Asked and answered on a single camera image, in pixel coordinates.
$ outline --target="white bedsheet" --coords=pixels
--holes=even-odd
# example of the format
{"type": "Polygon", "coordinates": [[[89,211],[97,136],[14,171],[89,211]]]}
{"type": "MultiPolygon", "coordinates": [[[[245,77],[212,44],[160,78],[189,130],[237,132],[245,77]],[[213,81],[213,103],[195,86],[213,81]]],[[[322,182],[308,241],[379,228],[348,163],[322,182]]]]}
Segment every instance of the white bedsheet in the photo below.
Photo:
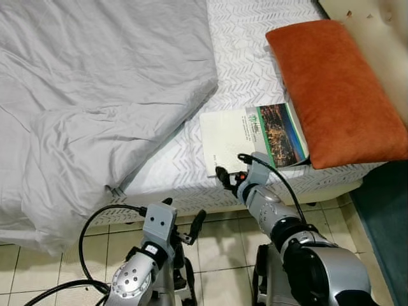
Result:
{"type": "MultiPolygon", "coordinates": [[[[126,203],[145,205],[171,196],[174,205],[185,214],[201,208],[237,204],[215,178],[207,177],[199,116],[202,112],[285,101],[288,97],[265,33],[322,18],[314,3],[312,0],[207,1],[219,88],[174,138],[146,162],[134,179],[122,186],[126,203]]],[[[325,170],[305,165],[283,173],[295,192],[303,194],[355,182],[380,164],[354,164],[325,170]]],[[[270,183],[280,196],[289,198],[276,178],[271,176],[270,183]]]]}
{"type": "Polygon", "coordinates": [[[57,254],[217,83],[205,0],[0,2],[0,241],[57,254]]]}

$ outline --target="gray blanket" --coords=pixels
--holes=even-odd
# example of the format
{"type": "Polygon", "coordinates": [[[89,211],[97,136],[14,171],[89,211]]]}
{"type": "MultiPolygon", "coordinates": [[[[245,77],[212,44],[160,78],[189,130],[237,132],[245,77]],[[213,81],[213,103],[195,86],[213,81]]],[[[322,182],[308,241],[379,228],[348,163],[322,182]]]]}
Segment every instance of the gray blanket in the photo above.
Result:
{"type": "Polygon", "coordinates": [[[56,254],[217,83],[205,0],[0,2],[0,241],[56,254]]]}

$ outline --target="book cover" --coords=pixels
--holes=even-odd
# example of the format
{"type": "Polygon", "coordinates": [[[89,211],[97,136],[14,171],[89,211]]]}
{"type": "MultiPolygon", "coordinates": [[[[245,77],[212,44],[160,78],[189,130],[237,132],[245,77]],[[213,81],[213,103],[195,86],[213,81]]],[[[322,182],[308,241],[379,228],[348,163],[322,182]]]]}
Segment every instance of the book cover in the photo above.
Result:
{"type": "Polygon", "coordinates": [[[276,168],[293,166],[309,158],[298,117],[290,103],[203,113],[200,124],[208,176],[215,175],[216,166],[232,173],[245,171],[246,165],[237,159],[239,153],[262,152],[276,168]]]}

